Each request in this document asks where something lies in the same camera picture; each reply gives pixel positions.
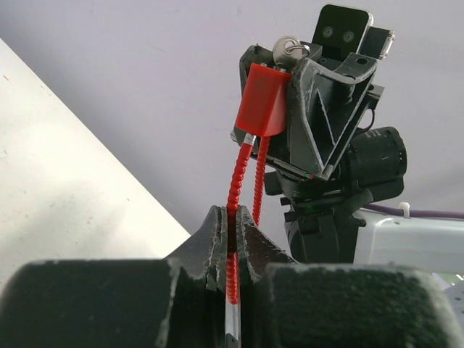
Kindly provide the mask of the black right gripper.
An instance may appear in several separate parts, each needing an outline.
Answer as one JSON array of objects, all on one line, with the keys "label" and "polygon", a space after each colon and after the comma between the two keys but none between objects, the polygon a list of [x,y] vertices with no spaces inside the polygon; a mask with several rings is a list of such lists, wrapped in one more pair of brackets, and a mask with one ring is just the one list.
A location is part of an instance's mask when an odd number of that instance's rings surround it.
[{"label": "black right gripper", "polygon": [[331,70],[304,58],[285,70],[272,50],[255,44],[240,57],[233,126],[238,144],[257,137],[253,155],[274,169],[265,193],[294,203],[342,202],[365,190],[372,202],[399,196],[407,151],[398,130],[358,126],[383,92],[371,85],[378,60],[351,53]]}]

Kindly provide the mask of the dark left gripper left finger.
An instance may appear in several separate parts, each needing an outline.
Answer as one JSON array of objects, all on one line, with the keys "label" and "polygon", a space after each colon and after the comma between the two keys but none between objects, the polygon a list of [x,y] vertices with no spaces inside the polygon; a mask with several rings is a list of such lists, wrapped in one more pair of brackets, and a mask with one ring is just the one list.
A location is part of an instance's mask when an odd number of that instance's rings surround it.
[{"label": "dark left gripper left finger", "polygon": [[1,295],[3,347],[224,347],[225,210],[165,258],[40,260]]}]

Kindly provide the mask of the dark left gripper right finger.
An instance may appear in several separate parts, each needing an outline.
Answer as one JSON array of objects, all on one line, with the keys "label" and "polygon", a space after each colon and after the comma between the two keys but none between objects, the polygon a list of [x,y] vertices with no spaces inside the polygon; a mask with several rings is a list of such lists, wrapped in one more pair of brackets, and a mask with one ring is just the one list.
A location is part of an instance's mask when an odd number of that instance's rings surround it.
[{"label": "dark left gripper right finger", "polygon": [[461,347],[431,274],[401,265],[304,264],[236,215],[243,347]]}]

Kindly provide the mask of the red thin-cable padlock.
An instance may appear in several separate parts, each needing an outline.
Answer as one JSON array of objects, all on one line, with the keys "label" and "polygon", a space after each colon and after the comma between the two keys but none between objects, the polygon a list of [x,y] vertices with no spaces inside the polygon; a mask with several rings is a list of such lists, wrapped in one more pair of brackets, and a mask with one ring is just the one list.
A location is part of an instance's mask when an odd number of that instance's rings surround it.
[{"label": "red thin-cable padlock", "polygon": [[236,127],[245,132],[245,137],[236,159],[226,205],[228,241],[225,270],[225,343],[227,347],[241,346],[236,215],[239,210],[242,181],[254,143],[259,140],[252,206],[252,217],[256,223],[259,223],[270,138],[282,133],[286,127],[286,88],[290,79],[291,74],[284,69],[273,69],[264,63],[251,64],[236,118]]}]

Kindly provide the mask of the silver keys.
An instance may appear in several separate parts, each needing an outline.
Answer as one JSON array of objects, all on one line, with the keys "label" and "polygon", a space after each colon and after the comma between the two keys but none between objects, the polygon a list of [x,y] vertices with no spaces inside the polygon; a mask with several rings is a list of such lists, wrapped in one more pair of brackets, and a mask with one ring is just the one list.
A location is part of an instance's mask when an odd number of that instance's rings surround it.
[{"label": "silver keys", "polygon": [[290,70],[310,53],[310,47],[294,36],[282,36],[273,46],[272,55],[278,69]]}]

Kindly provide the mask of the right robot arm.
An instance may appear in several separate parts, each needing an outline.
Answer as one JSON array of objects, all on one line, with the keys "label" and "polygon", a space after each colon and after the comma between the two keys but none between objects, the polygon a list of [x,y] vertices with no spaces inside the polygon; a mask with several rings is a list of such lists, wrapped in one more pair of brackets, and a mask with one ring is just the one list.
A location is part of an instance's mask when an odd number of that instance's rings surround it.
[{"label": "right robot arm", "polygon": [[381,205],[405,187],[407,151],[393,127],[360,127],[383,89],[375,57],[325,57],[319,45],[250,46],[239,61],[240,146],[232,203],[257,161],[252,217],[279,196],[291,256],[304,263],[395,262],[463,271],[463,215]]}]

